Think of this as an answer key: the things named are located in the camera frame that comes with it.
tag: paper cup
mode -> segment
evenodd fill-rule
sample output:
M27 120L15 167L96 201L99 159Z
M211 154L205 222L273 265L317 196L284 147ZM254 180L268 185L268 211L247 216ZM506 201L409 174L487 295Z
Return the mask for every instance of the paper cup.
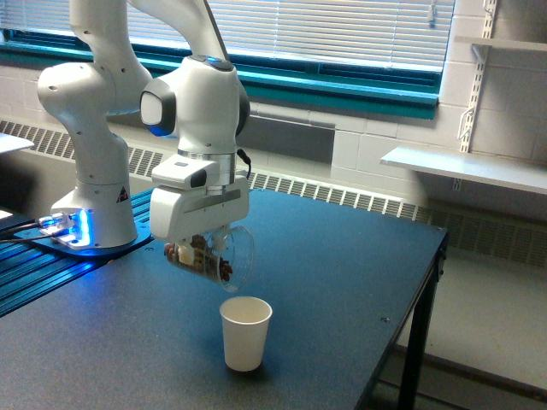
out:
M272 307L256 297L240 296L221 305L224 360L238 372L250 372L262 363Z

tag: teal window frame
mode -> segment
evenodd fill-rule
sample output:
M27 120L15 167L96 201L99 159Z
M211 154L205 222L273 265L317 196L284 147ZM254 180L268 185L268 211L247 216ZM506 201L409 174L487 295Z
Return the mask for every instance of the teal window frame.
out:
M0 54L41 65L91 62L87 44L76 37L3 30ZM133 46L154 76L179 67L189 50ZM356 67L310 61L231 56L251 98L432 120L438 106L442 73Z

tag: wall shelf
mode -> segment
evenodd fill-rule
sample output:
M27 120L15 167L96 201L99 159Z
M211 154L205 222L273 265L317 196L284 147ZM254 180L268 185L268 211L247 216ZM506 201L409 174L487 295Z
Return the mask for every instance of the wall shelf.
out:
M381 163L423 173L547 195L547 166L448 149L397 147Z
M480 47L492 47L500 50L520 50L520 51L544 51L547 52L546 43L531 43L527 41L501 40L495 38L479 38L456 36L458 43L470 43Z
M0 154L31 148L34 144L24 138L13 137L0 132Z

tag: white cinder block wall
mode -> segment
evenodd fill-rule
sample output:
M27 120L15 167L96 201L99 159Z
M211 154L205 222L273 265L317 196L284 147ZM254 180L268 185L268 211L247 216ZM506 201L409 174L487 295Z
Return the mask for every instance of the white cinder block wall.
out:
M250 153L255 165L404 196L417 202L434 196L435 199L547 220L547 211L544 211L547 207L538 206L543 201L542 197L523 196L511 190L492 192L491 188L476 184L464 184L462 192L455 193L451 191L449 179L439 178L433 187L428 187L416 173L379 164L380 158L398 145L428 144L458 149L459 119L468 106L476 61L470 45L456 43L453 38L455 35L481 35L485 21L482 3L481 0L456 0L435 120L327 113L319 108L253 102L252 114L256 117L335 130L331 166L253 150ZM547 0L499 0L498 7L496 37L547 41ZM5 57L2 63L0 116L55 124L56 121L43 111L36 97L36 80L41 67L17 67ZM547 163L546 130L547 55L493 50L486 70L473 150ZM117 127L116 131L123 137L139 139L140 143L174 146L174 142L157 141L132 127L125 130Z

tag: metal wall bracket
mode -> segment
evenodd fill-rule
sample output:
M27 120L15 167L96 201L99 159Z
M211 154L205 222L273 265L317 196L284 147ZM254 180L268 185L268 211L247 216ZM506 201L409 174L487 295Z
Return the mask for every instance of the metal wall bracket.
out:
M483 7L486 12L486 18L482 38L492 38L492 30L494 28L494 20L496 18L497 0L484 0ZM477 110L479 109L480 94L482 92L482 85L485 77L486 63L488 61L490 47L473 44L472 50L477 58L477 67L475 69L468 109L466 109L460 117L460 126L457 134L457 138L460 141L460 152L463 154L466 154L471 150L473 130L475 120L477 118ZM460 179L455 179L453 181L452 189L460 190L461 188L462 181Z

